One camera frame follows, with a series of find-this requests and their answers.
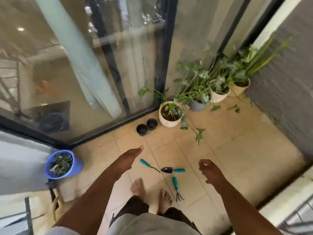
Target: glass panel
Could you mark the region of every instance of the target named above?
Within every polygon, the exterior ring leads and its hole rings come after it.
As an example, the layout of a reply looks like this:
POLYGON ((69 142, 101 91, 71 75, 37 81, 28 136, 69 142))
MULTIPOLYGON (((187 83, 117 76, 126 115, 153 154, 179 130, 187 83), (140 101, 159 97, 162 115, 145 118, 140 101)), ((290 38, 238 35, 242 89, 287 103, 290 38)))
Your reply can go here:
POLYGON ((224 54, 231 56, 235 49, 240 48, 242 43, 248 37, 252 28, 256 25, 264 11, 272 0, 251 0, 245 10, 240 22, 238 23, 232 37, 227 43, 224 54))
POLYGON ((209 66, 244 0, 179 0, 172 39, 166 88, 182 77, 177 63, 201 60, 209 66))
POLYGON ((0 0, 1 114, 73 143, 153 107, 153 96, 137 91, 154 87, 159 7, 0 0))

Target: person's right arm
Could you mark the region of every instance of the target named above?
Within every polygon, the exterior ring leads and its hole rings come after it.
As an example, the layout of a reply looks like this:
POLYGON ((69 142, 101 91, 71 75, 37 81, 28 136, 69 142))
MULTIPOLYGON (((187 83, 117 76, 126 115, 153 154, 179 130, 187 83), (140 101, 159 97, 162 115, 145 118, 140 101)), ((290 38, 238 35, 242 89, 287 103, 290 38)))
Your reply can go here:
POLYGON ((221 195, 229 220, 237 235, 282 235, 224 177, 209 159, 199 161, 199 170, 221 195))

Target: gray flower pot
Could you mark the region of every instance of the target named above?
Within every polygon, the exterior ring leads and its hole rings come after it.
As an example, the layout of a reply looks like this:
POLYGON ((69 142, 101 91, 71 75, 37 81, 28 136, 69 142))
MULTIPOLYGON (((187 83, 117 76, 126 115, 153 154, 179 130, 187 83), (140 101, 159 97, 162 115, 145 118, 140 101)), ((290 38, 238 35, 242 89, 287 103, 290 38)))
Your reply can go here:
POLYGON ((202 104, 202 103, 199 103, 199 102, 196 102, 194 100, 191 100, 189 103, 188 103, 189 107, 190 107, 190 110, 192 111, 200 111, 200 110, 203 110, 205 108, 205 104, 202 104))

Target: beige flower pot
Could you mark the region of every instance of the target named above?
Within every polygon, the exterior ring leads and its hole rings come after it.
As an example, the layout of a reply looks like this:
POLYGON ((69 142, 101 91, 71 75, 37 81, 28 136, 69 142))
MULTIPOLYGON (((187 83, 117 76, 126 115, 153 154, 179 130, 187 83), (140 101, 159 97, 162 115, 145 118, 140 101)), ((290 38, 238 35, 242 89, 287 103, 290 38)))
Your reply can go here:
POLYGON ((176 125, 178 125, 180 123, 181 118, 179 118, 176 121, 168 121, 166 119, 163 118, 162 114, 161 114, 161 109, 162 107, 166 104, 166 102, 164 102, 163 104, 161 104, 160 108, 159 108, 159 118, 160 118, 160 122, 161 124, 163 124, 165 127, 168 128, 172 128, 175 127, 176 125))
POLYGON ((230 94, 230 89, 228 89, 228 92, 226 94, 217 94, 210 88, 210 93, 211 93, 211 103, 218 103, 224 100, 229 94, 230 94))
POLYGON ((248 81, 249 81, 249 85, 245 86, 245 87, 240 87, 240 86, 236 86, 235 84, 232 84, 230 86, 231 92, 230 92, 229 96, 236 97, 236 96, 239 96, 241 93, 243 93, 251 84, 250 79, 248 79, 248 81))

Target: bucket filled with leaves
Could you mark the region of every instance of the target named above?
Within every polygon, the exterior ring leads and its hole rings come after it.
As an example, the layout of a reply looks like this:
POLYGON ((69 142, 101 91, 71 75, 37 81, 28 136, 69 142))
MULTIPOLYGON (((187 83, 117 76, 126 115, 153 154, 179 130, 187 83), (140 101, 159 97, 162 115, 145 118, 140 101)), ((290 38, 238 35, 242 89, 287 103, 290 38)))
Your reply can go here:
POLYGON ((49 179, 75 176, 83 169, 83 161, 70 150, 60 150, 51 154, 45 165, 45 175, 49 179))

